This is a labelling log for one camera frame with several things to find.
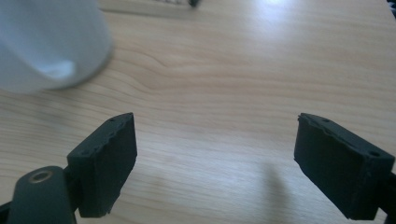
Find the white object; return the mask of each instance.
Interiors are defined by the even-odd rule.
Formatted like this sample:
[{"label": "white object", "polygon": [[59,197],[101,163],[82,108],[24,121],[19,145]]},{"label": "white object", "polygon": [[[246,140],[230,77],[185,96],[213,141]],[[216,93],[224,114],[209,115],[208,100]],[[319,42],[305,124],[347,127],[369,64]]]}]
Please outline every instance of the white object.
[{"label": "white object", "polygon": [[0,89],[76,85],[102,67],[111,47],[96,0],[0,1]]}]

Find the white cup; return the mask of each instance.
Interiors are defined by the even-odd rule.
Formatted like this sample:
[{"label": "white cup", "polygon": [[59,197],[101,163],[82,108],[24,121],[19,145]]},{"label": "white cup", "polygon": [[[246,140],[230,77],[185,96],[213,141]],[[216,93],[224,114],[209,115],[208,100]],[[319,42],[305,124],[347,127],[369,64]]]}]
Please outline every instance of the white cup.
[{"label": "white cup", "polygon": [[96,0],[0,0],[0,89],[76,85],[106,63],[111,42]]}]

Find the wood grain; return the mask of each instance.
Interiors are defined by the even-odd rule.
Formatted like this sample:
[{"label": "wood grain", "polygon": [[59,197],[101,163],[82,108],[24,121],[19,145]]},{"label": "wood grain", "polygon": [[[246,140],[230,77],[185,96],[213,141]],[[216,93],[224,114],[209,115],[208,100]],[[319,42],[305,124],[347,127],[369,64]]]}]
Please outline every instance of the wood grain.
[{"label": "wood grain", "polygon": [[67,90],[0,91],[0,203],[19,177],[65,167],[103,121],[132,111],[136,166],[112,213],[79,223],[366,223],[342,216],[293,149],[306,112],[396,155],[386,1],[205,0],[158,16],[100,5],[115,45],[104,71]]}]

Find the light wood surface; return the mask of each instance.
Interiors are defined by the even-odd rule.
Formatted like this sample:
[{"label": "light wood surface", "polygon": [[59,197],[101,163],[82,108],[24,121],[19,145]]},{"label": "light wood surface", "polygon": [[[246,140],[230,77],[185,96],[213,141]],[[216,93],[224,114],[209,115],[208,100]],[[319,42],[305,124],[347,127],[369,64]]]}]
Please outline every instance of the light wood surface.
[{"label": "light wood surface", "polygon": [[103,72],[68,90],[0,91],[0,203],[19,177],[65,167],[103,121],[132,111],[136,166],[112,213],[79,223],[383,223],[381,211],[346,220],[293,150],[306,112],[396,155],[385,0],[100,4],[115,44]]}]

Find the white plastic cup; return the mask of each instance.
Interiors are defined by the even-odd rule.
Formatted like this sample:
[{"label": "white plastic cup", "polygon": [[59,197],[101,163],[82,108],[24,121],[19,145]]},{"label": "white plastic cup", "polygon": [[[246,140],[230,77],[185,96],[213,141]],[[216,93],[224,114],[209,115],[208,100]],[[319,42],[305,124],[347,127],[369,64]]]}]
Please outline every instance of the white plastic cup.
[{"label": "white plastic cup", "polygon": [[96,0],[0,1],[0,89],[76,85],[107,62],[111,49]]}]

